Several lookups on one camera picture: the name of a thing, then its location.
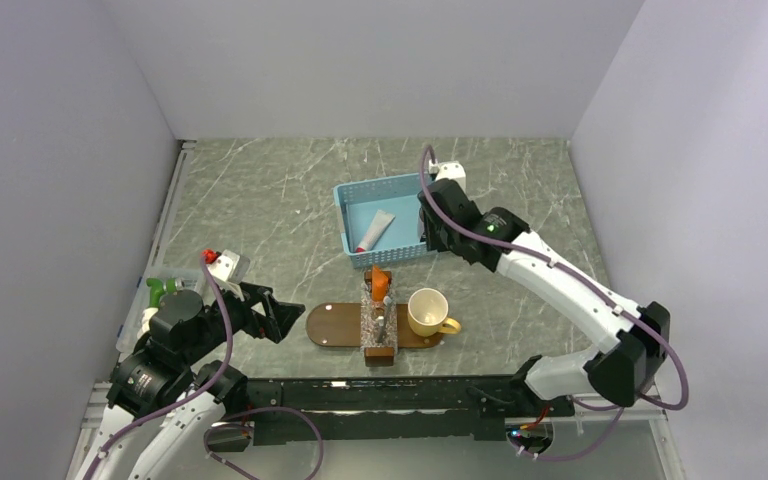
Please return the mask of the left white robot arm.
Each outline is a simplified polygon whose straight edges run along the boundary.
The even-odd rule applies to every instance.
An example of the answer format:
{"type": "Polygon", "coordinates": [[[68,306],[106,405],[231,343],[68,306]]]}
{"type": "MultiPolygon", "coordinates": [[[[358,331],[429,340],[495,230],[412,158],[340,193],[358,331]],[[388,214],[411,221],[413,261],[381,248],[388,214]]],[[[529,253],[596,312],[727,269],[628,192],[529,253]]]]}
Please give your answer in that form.
{"type": "Polygon", "coordinates": [[[251,390],[246,375],[220,360],[193,368],[238,332],[279,343],[305,313],[302,304],[276,300],[269,287],[239,288],[212,304],[191,289],[155,296],[147,332],[111,373],[78,478],[159,479],[203,446],[214,423],[273,406],[277,393],[251,390]]]}

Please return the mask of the yellow mug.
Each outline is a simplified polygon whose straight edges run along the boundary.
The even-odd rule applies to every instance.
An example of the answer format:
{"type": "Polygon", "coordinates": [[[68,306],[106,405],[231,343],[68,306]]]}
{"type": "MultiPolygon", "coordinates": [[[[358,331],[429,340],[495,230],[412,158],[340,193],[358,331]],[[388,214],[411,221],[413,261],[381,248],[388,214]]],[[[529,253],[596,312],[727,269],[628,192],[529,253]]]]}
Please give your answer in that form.
{"type": "Polygon", "coordinates": [[[422,288],[415,291],[408,300],[407,309],[409,327],[421,337],[437,333],[458,334],[462,330],[462,325],[449,316],[448,300],[438,290],[422,288]]]}

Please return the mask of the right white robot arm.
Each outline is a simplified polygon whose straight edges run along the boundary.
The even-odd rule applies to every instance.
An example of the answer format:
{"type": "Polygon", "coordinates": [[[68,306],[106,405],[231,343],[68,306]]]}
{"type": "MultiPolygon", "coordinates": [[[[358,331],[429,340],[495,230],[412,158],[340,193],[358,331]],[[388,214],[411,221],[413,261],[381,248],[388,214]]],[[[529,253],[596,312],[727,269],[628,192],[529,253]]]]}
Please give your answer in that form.
{"type": "Polygon", "coordinates": [[[512,378],[511,401],[534,415],[560,397],[595,393],[618,407],[644,398],[668,356],[670,315],[642,307],[565,260],[511,211],[481,212],[461,186],[438,179],[418,195],[429,249],[480,264],[535,293],[569,319],[590,347],[563,356],[536,355],[512,378]]]}

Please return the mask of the orange toothpaste tube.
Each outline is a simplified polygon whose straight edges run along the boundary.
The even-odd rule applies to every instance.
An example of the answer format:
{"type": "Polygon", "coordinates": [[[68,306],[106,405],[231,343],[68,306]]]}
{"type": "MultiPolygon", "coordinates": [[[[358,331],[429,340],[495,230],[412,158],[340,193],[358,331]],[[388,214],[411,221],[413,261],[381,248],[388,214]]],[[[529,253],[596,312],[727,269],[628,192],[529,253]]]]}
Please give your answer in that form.
{"type": "Polygon", "coordinates": [[[364,276],[370,298],[374,302],[383,302],[389,294],[391,278],[388,272],[373,265],[364,276]]]}

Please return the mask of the white red toothpaste tube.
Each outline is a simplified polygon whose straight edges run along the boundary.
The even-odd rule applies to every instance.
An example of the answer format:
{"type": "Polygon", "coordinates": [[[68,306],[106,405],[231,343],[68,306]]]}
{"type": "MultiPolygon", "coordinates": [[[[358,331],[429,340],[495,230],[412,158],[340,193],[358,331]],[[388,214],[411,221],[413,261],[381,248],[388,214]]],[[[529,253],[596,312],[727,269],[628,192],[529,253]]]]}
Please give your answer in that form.
{"type": "Polygon", "coordinates": [[[371,251],[376,246],[385,231],[392,224],[394,219],[394,214],[383,210],[378,210],[373,216],[373,219],[370,222],[370,225],[365,231],[363,237],[355,247],[354,252],[364,253],[371,251]]]}

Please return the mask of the blue plastic basket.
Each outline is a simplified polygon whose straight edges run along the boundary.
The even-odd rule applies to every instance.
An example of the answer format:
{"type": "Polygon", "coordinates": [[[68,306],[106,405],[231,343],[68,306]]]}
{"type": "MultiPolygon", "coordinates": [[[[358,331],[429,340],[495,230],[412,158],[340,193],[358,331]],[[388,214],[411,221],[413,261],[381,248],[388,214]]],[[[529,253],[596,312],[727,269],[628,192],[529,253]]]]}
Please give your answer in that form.
{"type": "Polygon", "coordinates": [[[344,253],[365,269],[429,254],[420,221],[418,174],[339,184],[333,189],[344,253]]]}

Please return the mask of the clear acrylic toothbrush holder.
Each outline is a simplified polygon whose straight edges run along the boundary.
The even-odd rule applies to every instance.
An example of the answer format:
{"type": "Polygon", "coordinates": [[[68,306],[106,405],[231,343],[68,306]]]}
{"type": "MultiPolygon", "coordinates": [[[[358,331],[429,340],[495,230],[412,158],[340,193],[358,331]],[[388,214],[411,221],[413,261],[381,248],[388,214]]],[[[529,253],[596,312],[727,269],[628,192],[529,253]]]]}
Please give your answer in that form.
{"type": "Polygon", "coordinates": [[[373,265],[364,272],[360,348],[368,368],[391,367],[398,353],[396,302],[390,271],[373,265]]]}

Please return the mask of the black base frame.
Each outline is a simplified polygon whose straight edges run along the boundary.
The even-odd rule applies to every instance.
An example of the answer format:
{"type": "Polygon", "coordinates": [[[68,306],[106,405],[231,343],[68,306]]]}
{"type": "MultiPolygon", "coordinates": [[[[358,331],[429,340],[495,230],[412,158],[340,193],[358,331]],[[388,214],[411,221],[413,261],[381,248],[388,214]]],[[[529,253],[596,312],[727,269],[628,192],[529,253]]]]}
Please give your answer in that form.
{"type": "Polygon", "coordinates": [[[252,378],[236,410],[256,446],[296,441],[469,437],[502,441],[518,424],[536,429],[575,409],[544,401],[511,374],[252,378]]]}

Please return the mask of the brown oval wooden tray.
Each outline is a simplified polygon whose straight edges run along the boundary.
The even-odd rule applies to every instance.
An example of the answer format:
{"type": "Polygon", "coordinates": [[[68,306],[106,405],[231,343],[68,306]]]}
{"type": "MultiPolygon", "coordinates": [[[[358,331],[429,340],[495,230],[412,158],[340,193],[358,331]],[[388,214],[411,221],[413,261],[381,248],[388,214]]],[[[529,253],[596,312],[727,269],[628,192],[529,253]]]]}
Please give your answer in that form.
{"type": "MultiPolygon", "coordinates": [[[[320,304],[307,314],[307,335],[312,342],[324,347],[360,347],[360,314],[360,303],[320,304]]],[[[432,348],[445,337],[442,333],[421,337],[413,332],[408,322],[408,307],[404,303],[396,305],[396,314],[399,348],[432,348]]]]}

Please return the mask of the green white object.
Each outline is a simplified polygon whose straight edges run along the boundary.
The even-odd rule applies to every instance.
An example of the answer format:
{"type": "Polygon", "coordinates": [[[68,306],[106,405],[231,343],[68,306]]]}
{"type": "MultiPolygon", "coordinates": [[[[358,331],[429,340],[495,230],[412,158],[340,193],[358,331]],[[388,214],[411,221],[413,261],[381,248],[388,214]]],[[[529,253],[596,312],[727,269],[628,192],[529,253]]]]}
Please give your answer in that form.
{"type": "Polygon", "coordinates": [[[141,325],[147,327],[152,316],[159,310],[161,300],[167,294],[176,293],[184,286],[183,281],[177,278],[149,277],[145,280],[149,289],[148,306],[143,310],[141,325]]]}

